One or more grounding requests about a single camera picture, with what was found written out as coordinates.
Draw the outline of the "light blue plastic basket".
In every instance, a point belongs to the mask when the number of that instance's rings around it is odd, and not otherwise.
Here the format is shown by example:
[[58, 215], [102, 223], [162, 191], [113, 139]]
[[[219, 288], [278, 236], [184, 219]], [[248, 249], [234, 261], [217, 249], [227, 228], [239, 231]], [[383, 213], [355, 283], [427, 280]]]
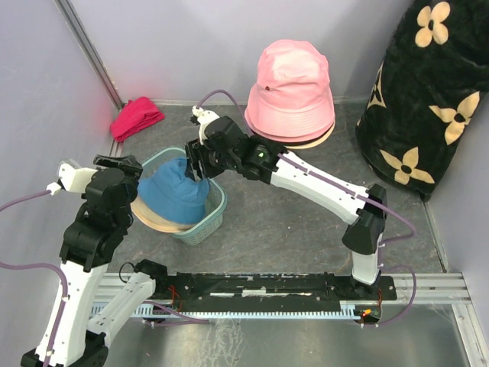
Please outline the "light blue plastic basket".
[[[141, 178], [149, 177], [158, 167], [176, 158], [184, 158], [186, 152], [183, 148], [168, 147], [153, 154], [143, 161], [143, 174]], [[187, 245], [198, 245], [217, 230], [223, 222], [223, 213], [228, 203], [228, 195], [224, 188], [214, 179], [209, 179], [209, 193], [206, 197], [206, 216], [192, 228], [182, 232], [171, 233], [176, 239]]]

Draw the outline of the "blue bucket hat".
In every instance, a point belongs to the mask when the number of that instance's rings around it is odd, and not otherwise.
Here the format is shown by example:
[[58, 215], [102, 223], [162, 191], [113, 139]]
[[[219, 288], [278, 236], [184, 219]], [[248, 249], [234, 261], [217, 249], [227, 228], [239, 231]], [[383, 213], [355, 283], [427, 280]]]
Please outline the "blue bucket hat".
[[186, 176], [187, 159], [175, 158], [141, 179], [138, 195], [159, 217], [181, 225], [195, 225], [206, 216], [209, 181]]

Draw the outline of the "pink bucket hat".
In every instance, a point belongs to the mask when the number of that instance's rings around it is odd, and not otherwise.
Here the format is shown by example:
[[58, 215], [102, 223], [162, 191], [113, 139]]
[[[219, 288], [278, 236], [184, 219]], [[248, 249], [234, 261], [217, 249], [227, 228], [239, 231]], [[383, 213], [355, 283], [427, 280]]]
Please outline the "pink bucket hat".
[[271, 140], [291, 144], [307, 145], [329, 137], [335, 127], [335, 116], [304, 117], [297, 115], [252, 117], [245, 111], [245, 120], [250, 130]]
[[273, 42], [258, 61], [246, 110], [259, 119], [335, 116], [327, 58], [308, 41]]

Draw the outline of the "cream bucket hat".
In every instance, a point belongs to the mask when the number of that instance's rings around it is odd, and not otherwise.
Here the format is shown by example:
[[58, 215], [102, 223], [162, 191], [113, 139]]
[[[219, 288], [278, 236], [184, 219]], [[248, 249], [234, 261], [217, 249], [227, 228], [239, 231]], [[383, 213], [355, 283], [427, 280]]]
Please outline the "cream bucket hat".
[[311, 141], [304, 141], [301, 143], [287, 143], [285, 144], [285, 146], [291, 150], [304, 150], [304, 149], [314, 148], [322, 144], [324, 141], [326, 141], [329, 138], [329, 136], [333, 133], [334, 129], [335, 129], [335, 123], [332, 124], [330, 129], [327, 132], [325, 132], [324, 135], [321, 135], [317, 139]]

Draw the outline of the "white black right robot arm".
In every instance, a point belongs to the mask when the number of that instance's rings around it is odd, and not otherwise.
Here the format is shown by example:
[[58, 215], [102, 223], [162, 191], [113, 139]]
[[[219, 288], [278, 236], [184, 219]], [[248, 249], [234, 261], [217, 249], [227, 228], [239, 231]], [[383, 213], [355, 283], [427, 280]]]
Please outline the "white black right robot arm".
[[245, 134], [228, 116], [197, 111], [190, 121], [197, 139], [186, 143], [186, 176], [198, 182], [225, 171], [248, 180], [299, 194], [334, 213], [346, 223], [342, 243], [351, 251], [351, 292], [368, 299], [376, 294], [381, 271], [378, 247], [387, 214], [383, 187], [349, 184], [307, 164], [285, 146], [258, 135]]

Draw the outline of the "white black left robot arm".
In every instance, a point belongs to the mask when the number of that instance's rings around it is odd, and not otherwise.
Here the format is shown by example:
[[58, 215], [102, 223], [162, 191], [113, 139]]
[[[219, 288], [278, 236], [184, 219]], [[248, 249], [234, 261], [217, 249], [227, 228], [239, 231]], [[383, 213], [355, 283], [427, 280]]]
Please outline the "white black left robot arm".
[[103, 366], [112, 340], [143, 301], [168, 292], [166, 268], [144, 260], [134, 279], [91, 315], [108, 264], [133, 223], [131, 203], [143, 172], [132, 155], [98, 155], [93, 163], [88, 168], [61, 162], [57, 181], [48, 186], [51, 194], [77, 193], [83, 203], [63, 234], [58, 268], [63, 277], [45, 334], [22, 356], [22, 366]]

